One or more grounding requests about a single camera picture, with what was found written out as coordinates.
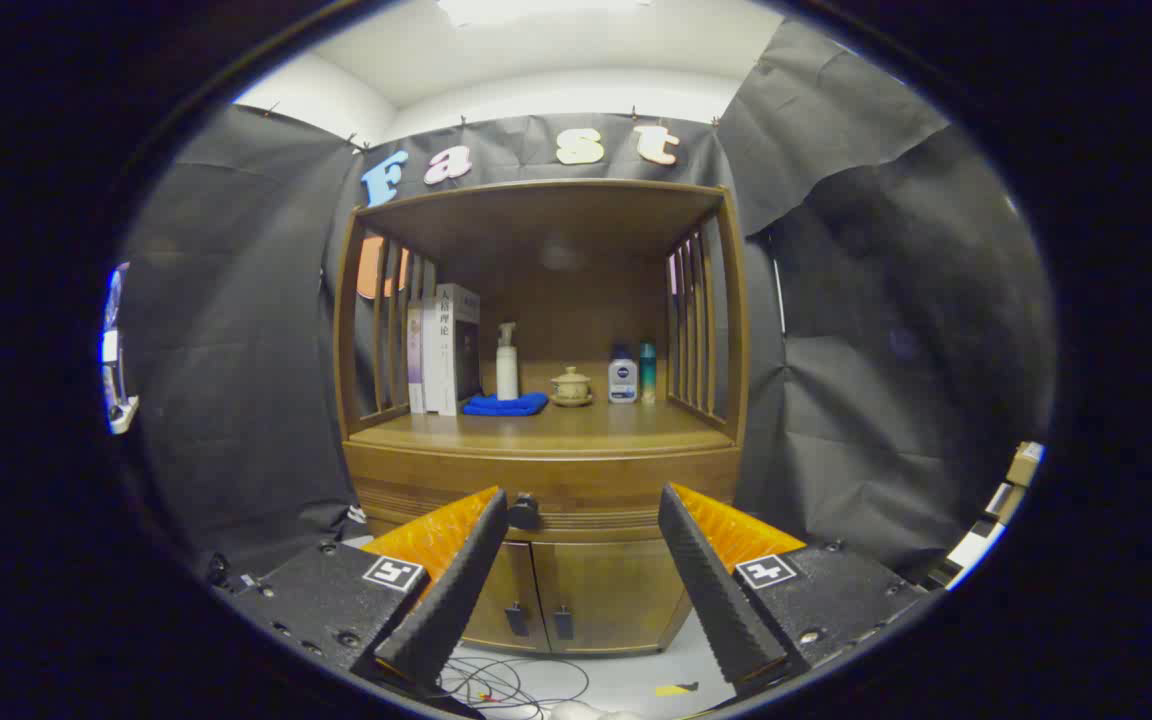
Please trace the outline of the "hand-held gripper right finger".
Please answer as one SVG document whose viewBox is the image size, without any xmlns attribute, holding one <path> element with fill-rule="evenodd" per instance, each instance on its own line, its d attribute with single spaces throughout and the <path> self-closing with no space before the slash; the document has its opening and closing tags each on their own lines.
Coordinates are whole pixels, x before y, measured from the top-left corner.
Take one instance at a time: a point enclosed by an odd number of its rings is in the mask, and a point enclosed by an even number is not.
<svg viewBox="0 0 1152 720">
<path fill-rule="evenodd" d="M 805 541 L 677 483 L 664 487 L 658 524 L 740 696 L 851 655 L 932 600 L 846 541 Z"/>
</svg>

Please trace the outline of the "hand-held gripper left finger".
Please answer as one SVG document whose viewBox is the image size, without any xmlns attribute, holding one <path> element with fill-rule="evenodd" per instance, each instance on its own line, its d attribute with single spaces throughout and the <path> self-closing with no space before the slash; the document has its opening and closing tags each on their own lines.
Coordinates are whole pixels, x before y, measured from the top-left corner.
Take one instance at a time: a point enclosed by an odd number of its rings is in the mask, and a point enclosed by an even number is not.
<svg viewBox="0 0 1152 720">
<path fill-rule="evenodd" d="M 435 700 L 507 532 L 503 488 L 482 488 L 361 548 L 321 541 L 219 593 L 308 659 Z"/>
</svg>

